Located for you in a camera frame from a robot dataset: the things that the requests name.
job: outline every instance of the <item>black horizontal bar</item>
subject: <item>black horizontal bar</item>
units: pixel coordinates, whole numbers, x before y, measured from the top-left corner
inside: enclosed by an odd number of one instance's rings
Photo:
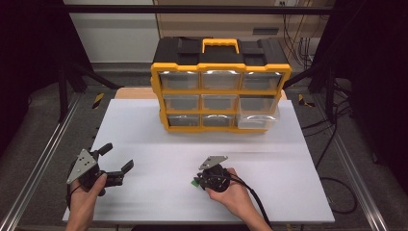
[[[46,5],[53,13],[225,13],[225,14],[314,14],[344,13],[331,7],[258,7],[258,6],[150,6],[150,5]]]

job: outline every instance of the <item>white tabletop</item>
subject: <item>white tabletop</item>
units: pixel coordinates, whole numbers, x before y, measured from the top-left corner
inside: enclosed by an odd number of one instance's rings
[[[233,167],[259,195],[272,222],[333,222],[292,102],[281,100],[279,111],[280,120],[264,134],[168,133],[157,99],[113,99],[92,150],[114,145],[99,159],[103,170],[120,170],[131,159],[135,166],[123,186],[107,188],[98,198],[94,220],[241,222],[191,184],[208,156],[222,155],[228,160],[221,165]]]

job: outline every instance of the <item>metal bracket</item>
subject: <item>metal bracket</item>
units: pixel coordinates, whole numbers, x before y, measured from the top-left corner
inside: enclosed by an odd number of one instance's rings
[[[71,173],[69,174],[68,179],[66,180],[66,184],[71,184],[74,180],[81,177],[92,167],[96,166],[96,164],[97,162],[88,153],[88,151],[82,149],[75,163],[75,166],[72,168]]]
[[[207,160],[205,160],[205,162],[200,166],[199,170],[214,167],[227,159],[227,156],[209,156]]]

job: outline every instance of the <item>tool storage box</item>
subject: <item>tool storage box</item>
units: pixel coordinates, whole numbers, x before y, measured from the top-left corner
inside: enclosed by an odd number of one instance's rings
[[[151,84],[169,132],[265,132],[291,71],[276,39],[162,38]]]

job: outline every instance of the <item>person's left hand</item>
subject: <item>person's left hand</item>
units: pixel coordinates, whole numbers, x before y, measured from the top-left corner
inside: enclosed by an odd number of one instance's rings
[[[65,230],[88,230],[93,220],[96,198],[105,187],[106,179],[107,174],[102,174],[89,192],[79,187],[80,183],[78,180],[72,182],[71,190],[79,188],[72,193],[69,219]]]

